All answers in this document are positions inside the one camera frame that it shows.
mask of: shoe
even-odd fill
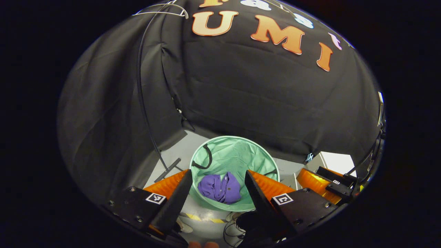
[[[244,212],[231,212],[227,217],[225,218],[227,222],[234,221],[236,222],[237,218],[239,218],[240,215],[242,215]]]
[[[184,222],[182,222],[181,219],[179,219],[179,217],[176,220],[176,222],[181,227],[181,232],[183,232],[183,233],[192,233],[193,232],[193,228],[191,226],[185,224]]]

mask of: green laundry hamper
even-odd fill
[[[236,136],[220,136],[203,143],[193,154],[190,169],[193,175],[190,195],[201,206],[217,211],[245,212],[255,209],[245,186],[245,173],[249,169],[280,181],[279,170],[271,155],[255,142]],[[240,184],[241,198],[238,202],[231,205],[220,203],[199,192],[198,184],[204,176],[216,174],[222,180],[228,171]]]

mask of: gray floor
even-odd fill
[[[176,143],[176,145],[168,150],[162,151],[162,158],[167,166],[170,166],[177,158],[180,158],[181,161],[177,166],[181,169],[188,169],[190,167],[190,161],[193,153],[202,143],[208,140],[207,138],[199,136],[195,133],[187,133],[188,135],[185,136],[178,143]],[[294,173],[297,175],[301,168],[304,167],[303,164],[294,163],[278,158],[274,158],[274,161],[276,162],[279,169],[281,181],[283,181],[285,178],[292,178],[292,175]],[[152,185],[163,172],[164,167],[161,162],[158,161],[145,187]],[[179,172],[180,171],[175,168],[167,175],[167,177]],[[298,189],[296,187],[299,187],[299,185],[294,184],[291,187],[293,189]],[[230,246],[228,246],[224,242],[223,231],[225,225],[227,224],[225,218],[229,213],[230,212],[214,211],[204,208],[200,206],[196,201],[194,201],[193,198],[189,195],[186,202],[184,203],[179,218],[182,220],[182,222],[191,226],[193,228],[193,232],[181,233],[181,236],[187,241],[200,242],[202,246],[205,242],[214,241],[220,245],[220,248],[228,248]],[[234,225],[232,225],[227,229],[227,234],[234,236],[240,235],[242,233],[237,230]],[[226,236],[226,240],[231,245],[234,245],[238,241],[240,241],[240,239],[238,239],[237,237],[228,236]]]

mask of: black fabric backdrop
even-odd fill
[[[377,175],[336,218],[287,247],[433,247],[438,80],[435,8],[417,2],[298,1],[366,58],[388,103],[388,139]],[[6,18],[7,125],[3,200],[6,247],[162,247],[104,215],[59,154],[57,104],[68,72],[104,32],[145,1],[2,3]]]
[[[236,135],[268,148],[273,156],[303,162],[320,151],[350,154],[358,164],[378,136],[380,89],[356,50],[310,16],[310,29],[271,5],[271,11],[225,2],[201,9],[181,1],[189,19],[135,15],[99,37],[79,58],[60,97],[57,131],[62,155],[79,187],[92,201],[130,186],[143,187],[158,157],[142,119],[136,87],[141,37],[144,104],[153,136],[166,149],[185,133],[176,108],[208,137]],[[160,7],[145,11],[158,11]],[[176,7],[167,11],[177,12]],[[224,10],[238,11],[231,29],[219,36],[194,34],[192,15],[213,11],[217,27]],[[305,32],[302,55],[272,42],[251,39],[255,15]],[[334,51],[329,72],[317,66],[324,42]]]

